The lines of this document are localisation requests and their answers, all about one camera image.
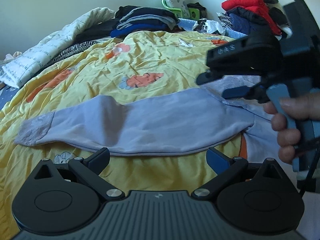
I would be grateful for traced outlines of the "lavender small garment with lace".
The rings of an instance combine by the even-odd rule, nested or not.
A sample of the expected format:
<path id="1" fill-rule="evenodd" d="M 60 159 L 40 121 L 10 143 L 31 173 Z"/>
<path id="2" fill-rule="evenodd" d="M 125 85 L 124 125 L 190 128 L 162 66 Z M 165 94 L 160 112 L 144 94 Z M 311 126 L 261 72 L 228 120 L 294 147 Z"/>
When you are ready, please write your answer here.
<path id="1" fill-rule="evenodd" d="M 64 142 L 113 156 L 175 156 L 207 150 L 243 133 L 250 161 L 278 156 L 271 116 L 254 100 L 226 100 L 227 88 L 251 87 L 253 76 L 226 76 L 198 88 L 125 105 L 99 95 L 76 106 L 25 120 L 15 142 L 36 146 Z"/>

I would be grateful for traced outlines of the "folded dark clothes stack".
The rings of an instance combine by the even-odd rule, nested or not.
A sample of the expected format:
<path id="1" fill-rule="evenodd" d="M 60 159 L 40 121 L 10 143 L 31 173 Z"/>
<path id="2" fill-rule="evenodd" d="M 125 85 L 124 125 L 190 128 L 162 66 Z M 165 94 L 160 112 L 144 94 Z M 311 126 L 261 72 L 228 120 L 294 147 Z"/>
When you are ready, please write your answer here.
<path id="1" fill-rule="evenodd" d="M 127 5 L 120 7 L 115 17 L 96 23 L 76 35 L 75 43 L 104 37 L 124 38 L 135 31 L 173 31 L 180 20 L 171 11 L 153 7 Z"/>

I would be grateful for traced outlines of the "navy blue quilted jacket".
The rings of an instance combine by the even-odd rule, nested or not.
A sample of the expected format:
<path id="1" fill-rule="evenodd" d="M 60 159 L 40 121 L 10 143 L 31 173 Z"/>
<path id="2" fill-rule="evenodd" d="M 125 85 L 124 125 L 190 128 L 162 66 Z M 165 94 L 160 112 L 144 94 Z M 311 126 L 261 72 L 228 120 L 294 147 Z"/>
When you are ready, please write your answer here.
<path id="1" fill-rule="evenodd" d="M 226 11 L 231 18 L 231 23 L 235 31 L 251 34 L 253 32 L 265 32 L 268 30 L 268 23 L 256 13 L 242 7 L 235 7 Z"/>

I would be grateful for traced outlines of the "red padded jacket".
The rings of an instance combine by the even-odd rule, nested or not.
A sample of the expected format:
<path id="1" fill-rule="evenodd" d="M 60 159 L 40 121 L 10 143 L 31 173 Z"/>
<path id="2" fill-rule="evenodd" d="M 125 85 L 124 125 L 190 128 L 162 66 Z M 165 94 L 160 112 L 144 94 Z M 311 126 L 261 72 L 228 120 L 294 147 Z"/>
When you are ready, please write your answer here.
<path id="1" fill-rule="evenodd" d="M 274 35 L 280 36 L 281 30 L 269 15 L 269 8 L 263 0 L 227 0 L 221 3 L 224 11 L 236 14 L 249 22 L 268 25 Z"/>

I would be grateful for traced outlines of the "black white printed bag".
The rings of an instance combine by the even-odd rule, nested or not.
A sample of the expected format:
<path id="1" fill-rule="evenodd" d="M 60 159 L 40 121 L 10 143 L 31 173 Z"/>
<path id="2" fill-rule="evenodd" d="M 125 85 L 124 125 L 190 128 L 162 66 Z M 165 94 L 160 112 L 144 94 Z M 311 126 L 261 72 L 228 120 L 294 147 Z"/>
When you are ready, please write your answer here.
<path id="1" fill-rule="evenodd" d="M 193 25 L 193 31 L 217 35 L 225 35 L 226 33 L 226 30 L 219 22 L 205 18 L 196 21 L 196 23 Z"/>

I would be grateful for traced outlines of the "green plastic chair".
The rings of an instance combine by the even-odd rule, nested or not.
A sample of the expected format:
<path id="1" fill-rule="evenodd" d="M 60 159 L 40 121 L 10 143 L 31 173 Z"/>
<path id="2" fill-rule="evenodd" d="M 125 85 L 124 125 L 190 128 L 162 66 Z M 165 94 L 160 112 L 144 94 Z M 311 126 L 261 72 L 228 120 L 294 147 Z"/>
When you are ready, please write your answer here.
<path id="1" fill-rule="evenodd" d="M 188 7 L 189 17 L 185 14 L 186 10 L 181 8 L 171 8 L 167 5 L 166 0 L 162 0 L 162 5 L 165 9 L 171 11 L 178 18 L 190 19 L 190 20 L 199 20 L 202 18 L 207 18 L 207 9 L 200 5 L 200 3 L 191 4 L 191 7 Z"/>

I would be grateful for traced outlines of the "light blue knitted blanket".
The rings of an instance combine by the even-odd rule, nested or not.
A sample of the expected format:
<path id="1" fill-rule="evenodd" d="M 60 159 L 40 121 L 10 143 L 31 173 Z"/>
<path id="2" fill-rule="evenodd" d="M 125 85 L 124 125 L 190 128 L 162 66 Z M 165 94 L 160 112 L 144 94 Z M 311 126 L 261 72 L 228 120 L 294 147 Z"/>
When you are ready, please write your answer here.
<path id="1" fill-rule="evenodd" d="M 239 39 L 246 35 L 232 29 L 225 29 L 222 25 L 215 20 L 200 19 L 200 20 L 189 20 L 180 18 L 178 26 L 186 31 L 197 31 L 205 34 L 217 34 L 222 36 L 228 36 L 230 38 Z"/>

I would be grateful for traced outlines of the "yellow carrot print bedsheet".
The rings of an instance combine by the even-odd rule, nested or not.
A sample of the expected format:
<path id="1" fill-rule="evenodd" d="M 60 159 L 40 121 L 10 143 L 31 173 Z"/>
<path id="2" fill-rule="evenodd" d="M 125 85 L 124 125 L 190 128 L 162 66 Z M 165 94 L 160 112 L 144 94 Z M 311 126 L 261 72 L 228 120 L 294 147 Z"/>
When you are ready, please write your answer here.
<path id="1" fill-rule="evenodd" d="M 61 142 L 28 148 L 14 144 L 23 120 L 61 110 L 97 95 L 122 105 L 196 87 L 206 70 L 207 50 L 214 38 L 195 32 L 139 31 L 124 39 L 107 38 L 85 51 L 53 64 L 1 106 L 1 239 L 19 229 L 11 205 L 31 170 L 43 157 L 66 163 L 89 152 Z M 205 151 L 178 157 L 111 157 L 101 173 L 106 181 L 129 190 L 193 191 L 216 173 L 205 163 Z"/>

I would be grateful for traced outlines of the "white text print quilt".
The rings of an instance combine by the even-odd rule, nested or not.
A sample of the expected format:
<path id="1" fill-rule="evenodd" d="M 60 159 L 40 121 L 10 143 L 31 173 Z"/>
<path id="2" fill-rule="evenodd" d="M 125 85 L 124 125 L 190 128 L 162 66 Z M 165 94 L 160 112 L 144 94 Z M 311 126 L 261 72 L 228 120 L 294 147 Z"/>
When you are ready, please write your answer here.
<path id="1" fill-rule="evenodd" d="M 95 8 L 81 15 L 61 30 L 43 38 L 22 55 L 1 66 L 1 82 L 10 87 L 21 88 L 35 73 L 44 69 L 57 54 L 71 46 L 77 35 L 114 16 L 115 12 L 109 8 Z"/>

